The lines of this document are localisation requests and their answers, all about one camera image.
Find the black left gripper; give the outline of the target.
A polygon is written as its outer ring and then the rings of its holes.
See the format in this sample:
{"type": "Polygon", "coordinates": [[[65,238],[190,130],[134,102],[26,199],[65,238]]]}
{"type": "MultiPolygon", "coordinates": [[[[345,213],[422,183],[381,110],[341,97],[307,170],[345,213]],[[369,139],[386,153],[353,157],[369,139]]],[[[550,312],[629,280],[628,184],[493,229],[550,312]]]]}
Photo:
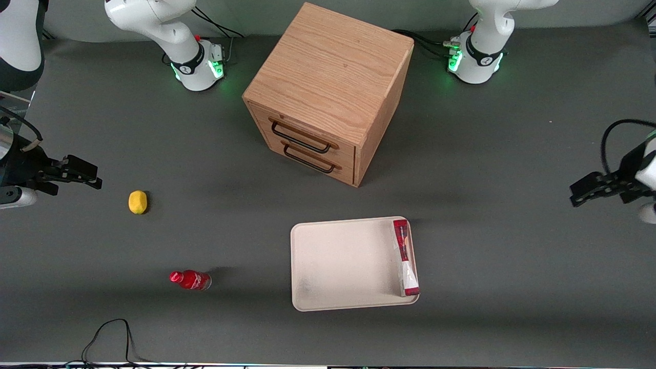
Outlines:
{"type": "Polygon", "coordinates": [[[620,195],[623,204],[628,204],[640,198],[654,198],[654,190],[636,179],[636,174],[643,164],[646,146],[637,146],[621,160],[616,179],[593,171],[569,186],[570,201],[574,208],[598,198],[610,198],[620,195]]]}

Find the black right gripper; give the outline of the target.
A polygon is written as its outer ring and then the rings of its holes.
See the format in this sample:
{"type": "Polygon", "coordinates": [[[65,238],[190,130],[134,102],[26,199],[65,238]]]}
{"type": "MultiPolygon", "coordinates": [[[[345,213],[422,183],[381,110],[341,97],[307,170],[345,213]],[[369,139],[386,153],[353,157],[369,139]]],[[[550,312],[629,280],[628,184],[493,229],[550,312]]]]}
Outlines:
{"type": "Polygon", "coordinates": [[[97,178],[98,168],[80,157],[68,155],[61,161],[61,169],[54,166],[43,149],[28,152],[10,150],[2,159],[2,197],[18,196],[18,188],[43,192],[51,196],[58,194],[56,182],[80,183],[101,189],[103,180],[97,178]]]}

